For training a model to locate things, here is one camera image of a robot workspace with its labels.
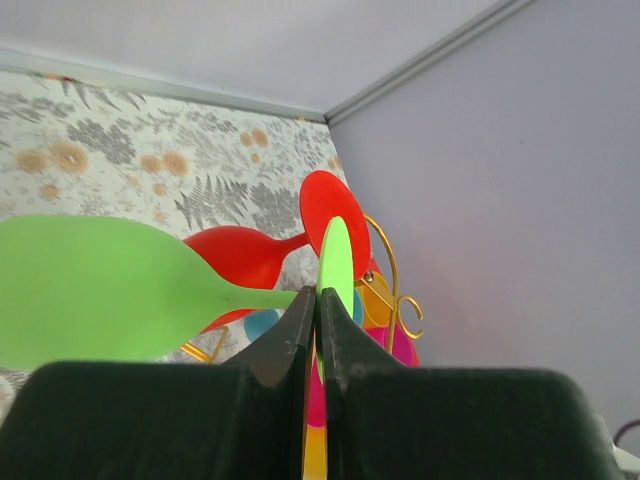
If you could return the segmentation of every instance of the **flower pattern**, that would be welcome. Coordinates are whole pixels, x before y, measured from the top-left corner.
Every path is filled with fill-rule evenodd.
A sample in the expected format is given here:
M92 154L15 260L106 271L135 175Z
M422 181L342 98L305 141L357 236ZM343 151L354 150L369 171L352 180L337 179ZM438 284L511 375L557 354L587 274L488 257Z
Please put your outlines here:
M303 231L303 178L316 169L344 178L324 125L13 73L0 85L0 222L112 215L178 238L224 224L286 238ZM313 284L316 271L301 248L277 288ZM220 360L248 345L242 321L229 328ZM219 336L192 343L212 352ZM178 351L159 361L194 360ZM0 366L0 410L27 377Z

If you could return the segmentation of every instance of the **purple cable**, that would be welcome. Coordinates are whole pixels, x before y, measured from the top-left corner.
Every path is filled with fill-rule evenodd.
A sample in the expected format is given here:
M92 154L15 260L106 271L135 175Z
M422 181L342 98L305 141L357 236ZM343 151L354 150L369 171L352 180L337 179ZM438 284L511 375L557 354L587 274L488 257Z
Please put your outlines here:
M616 432L616 434L613 436L613 444L617 447L619 446L620 440L622 440L622 437L624 437L624 435L631 429L636 428L636 427L640 427L640 418L637 418L636 420L631 420L627 423L625 423L623 426L621 426L618 431Z

